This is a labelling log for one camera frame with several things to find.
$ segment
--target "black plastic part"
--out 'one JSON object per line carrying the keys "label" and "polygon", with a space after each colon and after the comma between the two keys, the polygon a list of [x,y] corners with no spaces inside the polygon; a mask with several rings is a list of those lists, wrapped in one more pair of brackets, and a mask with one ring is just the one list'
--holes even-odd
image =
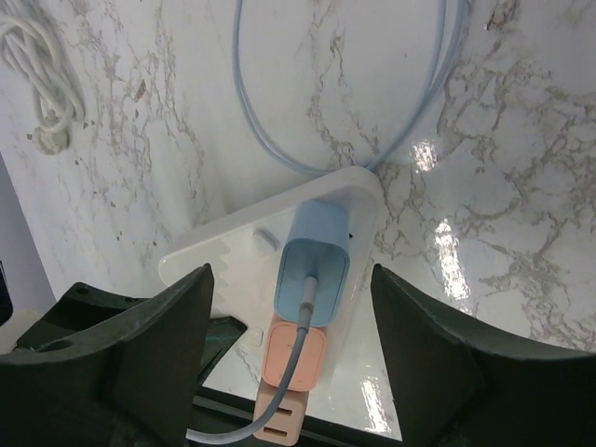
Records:
{"label": "black plastic part", "polygon": [[144,301],[78,282],[19,339],[17,348],[38,349],[93,327]]}
{"label": "black plastic part", "polygon": [[8,294],[7,277],[4,273],[2,261],[0,261],[0,326],[10,320],[14,308],[10,295]]}
{"label": "black plastic part", "polygon": [[[82,296],[100,296],[85,288]],[[50,311],[48,324],[81,332],[0,356],[0,445],[182,446],[212,293],[207,265],[125,311],[114,302],[135,302],[101,295],[115,315],[94,325],[91,310],[83,323]]]}
{"label": "black plastic part", "polygon": [[380,265],[372,303],[406,447],[593,447],[596,356],[501,331]]}
{"label": "black plastic part", "polygon": [[[239,429],[252,421],[254,402],[238,396],[201,388],[194,400],[191,428],[208,433],[225,433]],[[247,438],[234,444],[238,447],[278,446],[270,442]],[[340,426],[307,416],[303,423],[299,447],[401,447],[398,440],[373,435],[354,428]]]}
{"label": "black plastic part", "polygon": [[213,368],[236,340],[246,332],[246,324],[233,317],[213,318],[209,320],[209,329],[203,346],[201,367],[197,378],[197,387],[201,387]]}

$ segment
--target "pink charger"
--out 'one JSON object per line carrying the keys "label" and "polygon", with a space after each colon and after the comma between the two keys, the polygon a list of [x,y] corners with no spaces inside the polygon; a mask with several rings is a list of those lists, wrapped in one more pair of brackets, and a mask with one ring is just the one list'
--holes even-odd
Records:
{"label": "pink charger", "polygon": [[[263,414],[277,391],[288,366],[297,327],[295,323],[285,321],[278,315],[273,317],[265,345],[263,380],[254,407],[255,420]],[[326,353],[326,330],[310,328],[288,392],[271,420],[254,434],[255,438],[288,446],[298,442],[305,420],[308,391],[317,385]]]}
{"label": "pink charger", "polygon": [[[274,315],[267,335],[262,373],[263,380],[271,386],[279,386],[281,376],[286,371],[291,349],[296,340],[296,328],[295,323]],[[299,392],[313,389],[317,385],[326,353],[326,330],[311,327],[288,389]]]}

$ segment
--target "white power strip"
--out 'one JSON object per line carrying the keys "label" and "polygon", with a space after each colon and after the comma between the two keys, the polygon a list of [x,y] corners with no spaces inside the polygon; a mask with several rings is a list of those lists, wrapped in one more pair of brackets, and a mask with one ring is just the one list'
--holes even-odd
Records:
{"label": "white power strip", "polygon": [[298,186],[244,210],[205,224],[178,240],[159,263],[166,285],[210,264],[215,276],[213,316],[232,316],[250,330],[240,340],[258,359],[273,317],[273,301],[282,249],[297,207],[320,199],[345,207],[350,216],[350,270],[337,318],[329,326],[328,354],[318,386],[332,379],[383,207],[377,177],[365,168],[346,168]]}

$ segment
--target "blue charger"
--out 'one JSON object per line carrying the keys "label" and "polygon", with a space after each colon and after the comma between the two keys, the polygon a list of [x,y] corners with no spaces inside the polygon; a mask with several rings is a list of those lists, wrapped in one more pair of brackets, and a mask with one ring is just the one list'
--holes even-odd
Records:
{"label": "blue charger", "polygon": [[300,204],[281,254],[275,309],[298,322],[305,278],[318,280],[311,326],[329,326],[337,315],[350,267],[349,214],[341,205],[322,200]]}

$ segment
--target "light blue cable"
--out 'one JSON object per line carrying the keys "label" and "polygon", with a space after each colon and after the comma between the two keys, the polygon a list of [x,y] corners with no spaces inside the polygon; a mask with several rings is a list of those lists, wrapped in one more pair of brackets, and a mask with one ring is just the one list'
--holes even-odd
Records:
{"label": "light blue cable", "polygon": [[[457,11],[454,29],[452,31],[451,40],[448,49],[445,53],[445,57],[443,58],[443,63],[439,69],[439,73],[437,74],[437,67],[439,65],[440,52],[442,49],[445,18],[447,12],[446,0],[438,0],[438,3],[439,13],[437,16],[437,32],[435,34],[435,45],[433,48],[433,54],[431,57],[431,62],[429,64],[427,79],[423,88],[422,97],[418,105],[414,108],[412,115],[406,121],[406,125],[391,141],[391,144],[387,147],[387,149],[381,151],[368,164],[364,165],[364,167],[367,169],[375,169],[380,163],[385,161],[398,147],[400,147],[403,144],[404,140],[408,137],[408,135],[410,135],[414,127],[424,116],[428,107],[434,100],[437,92],[443,85],[447,77],[447,74],[449,73],[449,70],[451,69],[459,43],[459,36],[461,35],[463,28],[464,16],[466,15],[466,0],[457,0]],[[276,144],[264,130],[263,125],[261,124],[257,115],[255,114],[248,93],[246,91],[244,80],[242,78],[242,72],[240,69],[239,34],[240,19],[242,16],[242,4],[242,0],[237,0],[236,16],[234,20],[234,35],[232,43],[232,65],[234,84],[236,87],[238,100],[240,102],[242,113],[244,114],[247,124],[249,125],[249,129],[252,132],[252,135],[270,156],[272,156],[278,163],[284,165],[289,169],[313,176],[325,175],[332,172],[331,170],[316,169],[309,167],[285,155],[284,151],[279,147],[279,145]]]}

